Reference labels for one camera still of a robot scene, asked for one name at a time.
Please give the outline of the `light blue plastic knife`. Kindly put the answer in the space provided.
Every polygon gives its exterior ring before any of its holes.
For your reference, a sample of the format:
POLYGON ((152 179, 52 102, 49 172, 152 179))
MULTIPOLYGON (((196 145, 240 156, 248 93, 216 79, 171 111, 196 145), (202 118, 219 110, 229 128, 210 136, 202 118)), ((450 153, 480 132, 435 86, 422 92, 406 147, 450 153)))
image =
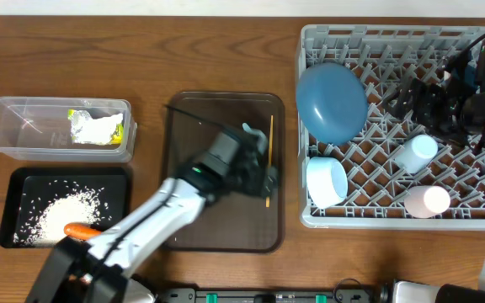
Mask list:
POLYGON ((266 135, 258 129, 251 128, 247 123, 242 124, 242 129, 256 140, 256 146, 260 155, 263 155, 269 146, 266 135))

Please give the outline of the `light blue cup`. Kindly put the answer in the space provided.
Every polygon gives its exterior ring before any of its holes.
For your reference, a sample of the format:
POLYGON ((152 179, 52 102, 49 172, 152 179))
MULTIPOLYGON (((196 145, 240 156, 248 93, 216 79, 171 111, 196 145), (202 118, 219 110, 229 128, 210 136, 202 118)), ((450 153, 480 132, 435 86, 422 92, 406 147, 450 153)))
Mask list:
POLYGON ((394 162, 407 173, 416 174, 436 156, 438 144, 428 135, 418 135, 407 141, 394 157, 394 162))

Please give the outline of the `wooden chopstick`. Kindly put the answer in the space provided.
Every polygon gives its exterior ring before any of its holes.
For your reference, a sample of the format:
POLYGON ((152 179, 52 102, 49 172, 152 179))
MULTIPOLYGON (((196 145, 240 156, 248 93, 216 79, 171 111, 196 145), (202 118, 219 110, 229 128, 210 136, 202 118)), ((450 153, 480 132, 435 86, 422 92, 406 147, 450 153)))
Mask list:
MULTIPOLYGON (((270 116, 270 124, 269 124, 269 153, 268 153, 268 168, 272 166, 272 155, 273 155, 273 137, 274 137, 274 116, 270 116)), ((265 200, 266 208, 270 206, 270 197, 267 197, 265 200)))

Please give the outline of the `light blue bowl with rice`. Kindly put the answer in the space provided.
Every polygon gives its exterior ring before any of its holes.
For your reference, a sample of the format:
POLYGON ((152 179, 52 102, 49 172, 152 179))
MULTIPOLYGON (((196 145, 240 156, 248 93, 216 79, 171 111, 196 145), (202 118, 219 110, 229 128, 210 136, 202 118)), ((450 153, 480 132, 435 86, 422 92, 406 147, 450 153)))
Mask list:
POLYGON ((313 204, 319 209, 327 209, 346 199, 347 174, 339 160, 313 157, 306 166, 306 186, 313 204))

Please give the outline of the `pink cup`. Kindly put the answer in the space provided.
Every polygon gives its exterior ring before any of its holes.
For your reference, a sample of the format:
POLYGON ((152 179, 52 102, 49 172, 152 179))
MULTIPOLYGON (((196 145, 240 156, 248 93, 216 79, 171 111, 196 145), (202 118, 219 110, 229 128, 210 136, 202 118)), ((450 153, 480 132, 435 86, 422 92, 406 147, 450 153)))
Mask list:
POLYGON ((408 190, 404 207, 415 218, 440 215, 450 207, 449 193, 440 186, 416 186, 408 190))

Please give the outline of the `dark blue plate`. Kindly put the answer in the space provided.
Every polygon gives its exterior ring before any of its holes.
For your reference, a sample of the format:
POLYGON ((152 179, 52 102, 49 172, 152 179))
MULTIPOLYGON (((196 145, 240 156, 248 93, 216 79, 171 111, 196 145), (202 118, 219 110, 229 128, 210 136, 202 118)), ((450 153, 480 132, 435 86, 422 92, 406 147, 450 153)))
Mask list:
POLYGON ((301 74, 296 85, 296 107, 312 136, 340 146, 361 132, 369 103, 362 83, 350 69, 323 63, 301 74))

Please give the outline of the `orange carrot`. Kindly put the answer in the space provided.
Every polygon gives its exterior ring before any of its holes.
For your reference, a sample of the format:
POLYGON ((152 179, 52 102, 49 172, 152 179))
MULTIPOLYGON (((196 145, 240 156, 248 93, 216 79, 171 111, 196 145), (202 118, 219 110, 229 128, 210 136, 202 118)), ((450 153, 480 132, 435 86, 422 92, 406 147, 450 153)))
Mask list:
POLYGON ((63 231, 67 236, 83 241, 87 241, 101 234, 101 231, 79 223, 66 224, 63 231))

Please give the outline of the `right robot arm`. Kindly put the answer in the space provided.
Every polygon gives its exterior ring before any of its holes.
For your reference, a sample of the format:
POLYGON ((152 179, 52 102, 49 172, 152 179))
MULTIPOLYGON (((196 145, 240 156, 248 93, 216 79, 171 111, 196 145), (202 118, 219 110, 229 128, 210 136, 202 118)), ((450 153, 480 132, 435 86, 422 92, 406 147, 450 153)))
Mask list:
MULTIPOLYGON (((383 101, 384 109, 402 120, 407 114, 433 136, 457 146, 470 146, 470 136, 479 136, 475 152, 485 151, 485 35, 477 65, 469 67, 471 50, 466 48, 445 64, 450 77, 443 86, 417 78, 407 80, 383 101)), ((485 260, 477 289, 453 284, 431 286, 398 281, 390 295, 392 302, 485 302, 485 260)))

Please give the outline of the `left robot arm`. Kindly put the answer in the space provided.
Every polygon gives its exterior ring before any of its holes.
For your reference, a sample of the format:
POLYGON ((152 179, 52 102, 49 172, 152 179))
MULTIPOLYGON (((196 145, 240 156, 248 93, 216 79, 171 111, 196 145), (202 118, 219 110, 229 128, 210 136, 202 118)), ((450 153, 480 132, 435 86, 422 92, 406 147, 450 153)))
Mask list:
POLYGON ((127 217, 87 241, 70 237, 51 250, 28 302, 133 302, 156 297, 133 280, 138 267, 204 208, 232 192, 266 199, 277 187, 271 138, 260 130, 225 128, 212 145, 166 178, 127 217))

